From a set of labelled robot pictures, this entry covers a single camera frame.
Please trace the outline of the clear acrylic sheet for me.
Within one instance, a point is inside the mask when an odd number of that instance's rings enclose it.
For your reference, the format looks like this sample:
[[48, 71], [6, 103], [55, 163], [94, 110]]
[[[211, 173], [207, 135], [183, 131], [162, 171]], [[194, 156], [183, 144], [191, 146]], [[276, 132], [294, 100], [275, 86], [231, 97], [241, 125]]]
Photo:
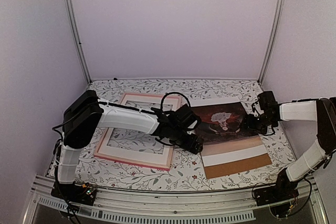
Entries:
[[[150, 111], [151, 107], [160, 108], [159, 103], [132, 100], [127, 100], [125, 105], [141, 108], [147, 111]], [[113, 129], [107, 145], [109, 147], [159, 155], [162, 155], [164, 151], [164, 145], [158, 143], [154, 136], [127, 129]]]

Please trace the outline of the dark photo print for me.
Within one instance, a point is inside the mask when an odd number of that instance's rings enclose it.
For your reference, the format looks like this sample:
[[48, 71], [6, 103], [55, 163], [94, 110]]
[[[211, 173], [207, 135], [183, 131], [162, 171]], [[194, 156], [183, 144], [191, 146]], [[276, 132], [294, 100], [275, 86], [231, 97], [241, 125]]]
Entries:
[[239, 98], [192, 100], [191, 106], [202, 120], [195, 133], [204, 140], [204, 167], [242, 161], [256, 162], [253, 169], [271, 164], [258, 133], [243, 128], [247, 112]]

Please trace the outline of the brown backing board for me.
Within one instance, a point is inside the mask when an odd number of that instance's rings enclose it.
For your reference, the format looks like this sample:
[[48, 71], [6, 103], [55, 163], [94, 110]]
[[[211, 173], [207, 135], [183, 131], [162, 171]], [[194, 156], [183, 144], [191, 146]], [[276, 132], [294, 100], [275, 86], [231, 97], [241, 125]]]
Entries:
[[239, 161], [205, 166], [204, 172], [207, 179], [218, 178], [245, 172], [251, 169], [260, 168], [263, 166], [271, 165], [272, 161], [268, 154], [242, 159]]

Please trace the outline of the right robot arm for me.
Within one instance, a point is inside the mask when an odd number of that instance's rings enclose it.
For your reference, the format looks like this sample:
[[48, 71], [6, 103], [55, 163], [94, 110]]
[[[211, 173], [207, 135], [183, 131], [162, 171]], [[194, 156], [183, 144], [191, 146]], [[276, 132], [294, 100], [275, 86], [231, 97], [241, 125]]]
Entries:
[[253, 197], [259, 205], [297, 197], [297, 185], [319, 167], [326, 167], [335, 153], [335, 98], [315, 98], [278, 103], [272, 91], [257, 96], [258, 112], [253, 104], [242, 127], [260, 135], [271, 136], [279, 122], [288, 123], [292, 136], [307, 150], [296, 161], [283, 168], [273, 186], [256, 189]]

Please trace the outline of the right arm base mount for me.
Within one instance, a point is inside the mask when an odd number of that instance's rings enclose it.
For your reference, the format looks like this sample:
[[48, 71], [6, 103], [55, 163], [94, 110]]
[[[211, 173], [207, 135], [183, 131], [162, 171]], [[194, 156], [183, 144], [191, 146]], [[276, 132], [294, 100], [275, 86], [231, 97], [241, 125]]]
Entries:
[[278, 218], [287, 218], [298, 201], [298, 190], [279, 191], [276, 186], [253, 189], [251, 192], [257, 206], [268, 205], [270, 213]]

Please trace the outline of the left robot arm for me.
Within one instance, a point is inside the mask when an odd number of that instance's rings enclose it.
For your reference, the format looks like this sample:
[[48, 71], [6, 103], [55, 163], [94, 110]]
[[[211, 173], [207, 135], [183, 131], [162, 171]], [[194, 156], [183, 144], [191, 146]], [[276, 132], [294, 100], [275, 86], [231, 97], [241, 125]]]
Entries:
[[200, 125], [201, 118], [186, 102], [177, 110], [165, 110], [164, 100], [179, 92], [163, 96], [159, 108], [144, 110], [112, 103], [101, 99], [93, 90], [85, 91], [65, 112], [64, 121], [52, 128], [59, 134], [55, 146], [55, 187], [67, 200], [77, 197], [80, 187], [75, 185], [75, 171], [81, 150], [89, 145], [98, 127], [135, 130], [155, 136], [160, 144], [168, 139], [167, 146], [178, 146], [192, 154], [203, 150], [203, 139], [193, 131]]

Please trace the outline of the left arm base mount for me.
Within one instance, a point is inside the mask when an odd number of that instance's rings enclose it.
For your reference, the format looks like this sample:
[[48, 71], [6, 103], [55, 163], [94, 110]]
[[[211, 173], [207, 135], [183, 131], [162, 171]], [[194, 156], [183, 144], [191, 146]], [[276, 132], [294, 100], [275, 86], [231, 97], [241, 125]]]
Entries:
[[88, 206], [93, 206], [96, 199], [97, 187], [90, 183], [84, 183], [77, 185], [72, 184], [57, 184], [54, 183], [54, 187], [51, 191], [51, 195], [66, 202], [75, 202]]

